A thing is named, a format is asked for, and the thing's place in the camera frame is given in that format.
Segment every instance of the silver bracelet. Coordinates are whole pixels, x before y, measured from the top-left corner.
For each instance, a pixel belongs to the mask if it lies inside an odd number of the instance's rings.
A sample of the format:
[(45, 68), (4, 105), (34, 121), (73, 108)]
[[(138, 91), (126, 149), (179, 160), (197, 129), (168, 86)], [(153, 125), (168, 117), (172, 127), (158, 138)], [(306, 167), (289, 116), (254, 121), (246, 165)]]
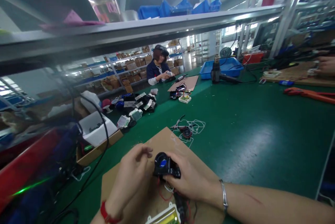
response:
[(228, 202), (227, 202), (227, 196), (226, 196), (226, 189), (224, 188), (223, 180), (219, 180), (222, 185), (222, 197), (223, 197), (223, 207), (224, 207), (224, 213), (227, 213), (228, 210)]

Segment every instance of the scar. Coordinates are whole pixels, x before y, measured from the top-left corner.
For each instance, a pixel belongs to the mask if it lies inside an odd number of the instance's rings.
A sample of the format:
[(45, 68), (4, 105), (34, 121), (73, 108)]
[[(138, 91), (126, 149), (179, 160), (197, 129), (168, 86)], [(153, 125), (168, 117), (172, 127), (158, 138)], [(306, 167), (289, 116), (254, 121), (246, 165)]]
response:
[(257, 200), (255, 197), (253, 197), (253, 196), (251, 196), (250, 194), (247, 194), (247, 193), (245, 193), (245, 194), (248, 195), (250, 198), (252, 198), (254, 201), (256, 201), (258, 204), (263, 205), (263, 203), (260, 202), (259, 200)]

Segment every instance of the dark jacket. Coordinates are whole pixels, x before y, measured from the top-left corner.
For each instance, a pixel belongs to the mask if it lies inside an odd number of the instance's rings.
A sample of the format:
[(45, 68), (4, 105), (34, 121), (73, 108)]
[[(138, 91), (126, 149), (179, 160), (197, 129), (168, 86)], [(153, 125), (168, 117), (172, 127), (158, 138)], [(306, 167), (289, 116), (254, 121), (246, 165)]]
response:
[[(171, 71), (166, 63), (161, 63), (161, 67), (162, 73), (167, 70)], [(159, 76), (160, 74), (158, 67), (155, 65), (154, 60), (152, 60), (147, 66), (147, 80)]]

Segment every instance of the cardboard sheet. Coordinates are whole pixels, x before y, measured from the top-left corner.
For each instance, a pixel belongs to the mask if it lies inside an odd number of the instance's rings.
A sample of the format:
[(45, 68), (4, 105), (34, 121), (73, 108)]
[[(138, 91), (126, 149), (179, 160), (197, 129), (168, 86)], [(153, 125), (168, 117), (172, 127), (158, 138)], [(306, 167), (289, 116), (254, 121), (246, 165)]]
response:
[(299, 85), (335, 87), (334, 77), (308, 77), (307, 70), (313, 68), (314, 65), (314, 62), (300, 62), (297, 66), (280, 70), (280, 75), (275, 78), (262, 78), (266, 79), (267, 82), (280, 82), (281, 80), (289, 80), (294, 81), (295, 84)]
[[(175, 134), (173, 134), (168, 127), (165, 127), (149, 139), (146, 144), (154, 149), (152, 154), (153, 157), (147, 164), (146, 180), (143, 182), (137, 194), (124, 209), (124, 218), (121, 222), (122, 224), (144, 224), (149, 215), (154, 217), (168, 207), (169, 202), (164, 201), (159, 196), (157, 178), (152, 175), (154, 171), (154, 158), (159, 152), (170, 151), (186, 156), (193, 166), (204, 176), (213, 180), (219, 179), (218, 176), (211, 169), (209, 169), (208, 166), (206, 166), (204, 162), (202, 162), (198, 156), (196, 156)], [(103, 175), (101, 201), (106, 200), (109, 196), (118, 170), (119, 164)], [(171, 193), (168, 192), (163, 185), (161, 185), (160, 190), (165, 198), (170, 197)], [(195, 212), (194, 201), (191, 201), (190, 206), (193, 215)], [(222, 224), (224, 220), (223, 212), (202, 202), (197, 202), (197, 206), (198, 212), (195, 217), (195, 223)]]
[(174, 83), (169, 89), (168, 89), (168, 92), (170, 91), (175, 91), (176, 88), (178, 86), (180, 86), (181, 84), (186, 84), (186, 87), (189, 91), (193, 91), (194, 90), (194, 87), (196, 85), (196, 82), (198, 81), (198, 77), (199, 76), (193, 76), (193, 77), (187, 77), (186, 79), (180, 81), (180, 82), (177, 82), (177, 83)]

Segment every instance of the red pliers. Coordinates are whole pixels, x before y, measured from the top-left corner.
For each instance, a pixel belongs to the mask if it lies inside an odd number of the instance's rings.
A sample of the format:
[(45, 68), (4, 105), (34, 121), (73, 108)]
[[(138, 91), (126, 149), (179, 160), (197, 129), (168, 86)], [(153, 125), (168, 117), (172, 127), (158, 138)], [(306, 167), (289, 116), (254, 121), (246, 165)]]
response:
[(335, 99), (328, 96), (335, 96), (335, 93), (315, 92), (308, 89), (300, 89), (296, 87), (287, 88), (284, 90), (287, 95), (301, 95), (326, 103), (335, 104)]

